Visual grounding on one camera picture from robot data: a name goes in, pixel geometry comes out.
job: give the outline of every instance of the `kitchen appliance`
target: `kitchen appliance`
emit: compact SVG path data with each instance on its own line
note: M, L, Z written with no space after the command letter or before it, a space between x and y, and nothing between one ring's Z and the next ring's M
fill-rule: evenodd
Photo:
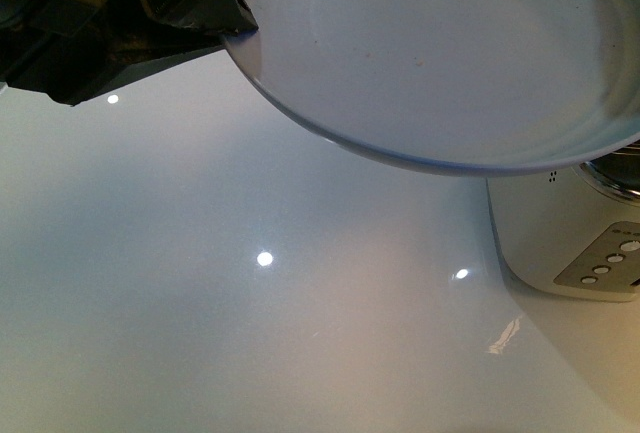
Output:
M572 168L490 178L511 271L543 291L630 301L640 285L640 144Z

